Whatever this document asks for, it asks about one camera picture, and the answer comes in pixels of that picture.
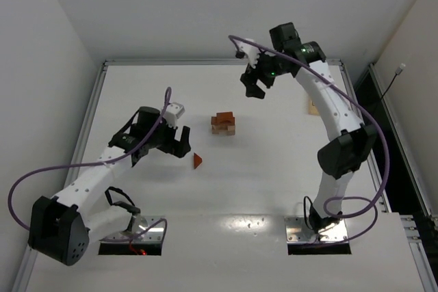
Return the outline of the red-brown triangle wood block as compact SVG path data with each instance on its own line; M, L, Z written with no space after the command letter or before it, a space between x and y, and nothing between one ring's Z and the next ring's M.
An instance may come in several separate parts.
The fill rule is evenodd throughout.
M201 156L199 156L197 153L193 153L193 169L197 169L203 162L203 159Z

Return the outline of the red-brown arch wood block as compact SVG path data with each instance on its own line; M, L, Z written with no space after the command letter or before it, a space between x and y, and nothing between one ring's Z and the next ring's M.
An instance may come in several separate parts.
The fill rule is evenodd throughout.
M235 125L235 117L232 111L218 112L216 114L216 124L230 124Z

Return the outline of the red-brown long wood block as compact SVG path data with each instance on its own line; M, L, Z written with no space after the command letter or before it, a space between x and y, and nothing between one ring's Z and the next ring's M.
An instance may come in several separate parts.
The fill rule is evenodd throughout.
M217 131L232 131L235 130L235 118L213 116L211 118L211 128Z

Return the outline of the translucent orange plastic box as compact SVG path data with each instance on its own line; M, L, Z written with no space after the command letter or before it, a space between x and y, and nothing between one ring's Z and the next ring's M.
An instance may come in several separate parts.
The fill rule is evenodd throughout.
M320 115L318 108L315 106L314 102L311 99L309 99L308 114L312 116Z

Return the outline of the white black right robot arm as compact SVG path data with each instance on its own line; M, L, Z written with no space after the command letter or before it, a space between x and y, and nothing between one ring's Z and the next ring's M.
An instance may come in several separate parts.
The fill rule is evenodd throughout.
M270 88L277 77L291 74L313 101L328 137L328 144L317 153L322 180L306 216L308 227L318 233L339 222L347 186L368 158L377 131L373 125L365 124L336 92L326 56L317 42L302 42L293 23L272 28L270 37L273 52L251 39L234 42L235 56L248 61L240 81L247 97L263 99L266 93L257 85L259 82Z

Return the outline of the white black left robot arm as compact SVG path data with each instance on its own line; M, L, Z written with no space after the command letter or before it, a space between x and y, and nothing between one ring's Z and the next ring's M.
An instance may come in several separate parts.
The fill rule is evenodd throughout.
M136 222L141 210L130 202L116 201L108 209L90 214L101 196L107 196L113 183L133 168L152 149L183 158L190 152L190 128L182 128L175 138L177 121L185 107L171 103L162 110L140 107L113 135L99 160L70 185L51 198L40 197L31 210L28 245L61 262L74 265L89 244L113 242L113 235L123 235L122 242L137 239Z

